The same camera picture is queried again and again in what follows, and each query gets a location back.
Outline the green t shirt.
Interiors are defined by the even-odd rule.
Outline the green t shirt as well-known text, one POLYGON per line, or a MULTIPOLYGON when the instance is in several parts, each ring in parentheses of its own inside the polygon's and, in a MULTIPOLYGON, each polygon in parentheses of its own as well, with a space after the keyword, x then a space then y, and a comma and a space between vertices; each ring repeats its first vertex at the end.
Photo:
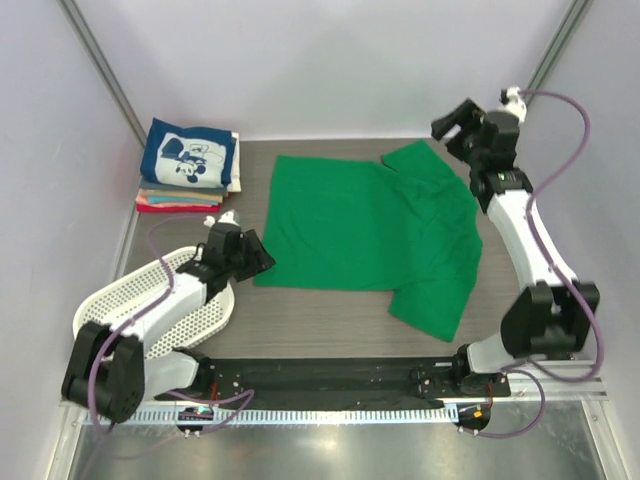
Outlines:
POLYGON ((388 291, 389 313, 452 341, 476 285, 482 240, 465 182, 425 142, 380 160, 281 155, 261 287, 388 291))

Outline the white perforated plastic basket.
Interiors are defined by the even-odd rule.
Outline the white perforated plastic basket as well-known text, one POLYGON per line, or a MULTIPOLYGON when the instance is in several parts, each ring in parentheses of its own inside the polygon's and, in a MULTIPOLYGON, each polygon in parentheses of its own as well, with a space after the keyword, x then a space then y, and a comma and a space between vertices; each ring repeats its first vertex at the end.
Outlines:
MULTIPOLYGON (((143 265, 85 299, 76 310, 73 336, 84 324, 104 323, 132 313, 138 306, 168 285, 168 278, 157 260, 143 265)), ((233 288, 227 286, 206 305, 184 316, 145 349, 148 360, 159 358, 176 348, 193 348, 228 325, 235 307, 233 288)))

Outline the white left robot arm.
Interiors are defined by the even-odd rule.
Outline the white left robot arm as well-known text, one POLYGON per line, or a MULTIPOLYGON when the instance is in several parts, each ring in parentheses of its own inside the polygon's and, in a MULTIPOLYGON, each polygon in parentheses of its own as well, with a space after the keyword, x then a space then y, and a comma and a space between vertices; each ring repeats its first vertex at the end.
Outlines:
POLYGON ((86 408, 93 421, 127 421, 150 398, 180 390, 204 398, 212 387, 208 359, 183 346, 150 351, 189 315, 205 309, 232 282, 251 279, 275 261, 255 230, 233 219, 212 220, 205 241, 181 263, 168 256, 152 266, 162 283, 137 305, 115 308, 76 332, 61 385, 63 399, 86 408))

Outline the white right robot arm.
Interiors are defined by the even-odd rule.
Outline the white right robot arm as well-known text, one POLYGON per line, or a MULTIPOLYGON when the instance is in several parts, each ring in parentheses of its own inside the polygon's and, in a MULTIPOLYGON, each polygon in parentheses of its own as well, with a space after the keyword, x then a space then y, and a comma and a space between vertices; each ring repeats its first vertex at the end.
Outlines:
POLYGON ((595 378, 604 360, 596 320, 599 290, 592 282, 580 281, 562 259, 537 209, 543 189, 533 187, 516 165, 516 146, 527 115, 524 94, 517 87, 503 90, 500 107, 491 111, 467 99, 431 124, 436 140, 459 130, 447 141, 447 152, 469 166, 470 190, 500 233, 520 289, 499 331, 460 347, 453 356, 451 384, 465 396, 521 362, 577 353, 588 336, 595 338, 596 359, 579 379, 595 378))

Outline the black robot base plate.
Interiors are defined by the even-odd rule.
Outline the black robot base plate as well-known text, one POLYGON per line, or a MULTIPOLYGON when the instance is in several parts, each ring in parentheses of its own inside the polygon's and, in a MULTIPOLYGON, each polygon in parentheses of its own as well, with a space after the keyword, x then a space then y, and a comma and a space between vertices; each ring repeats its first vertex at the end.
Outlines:
POLYGON ((511 395, 503 374, 458 372, 449 357, 216 359, 198 399, 254 391, 249 407, 275 411, 436 409, 455 398, 511 395))

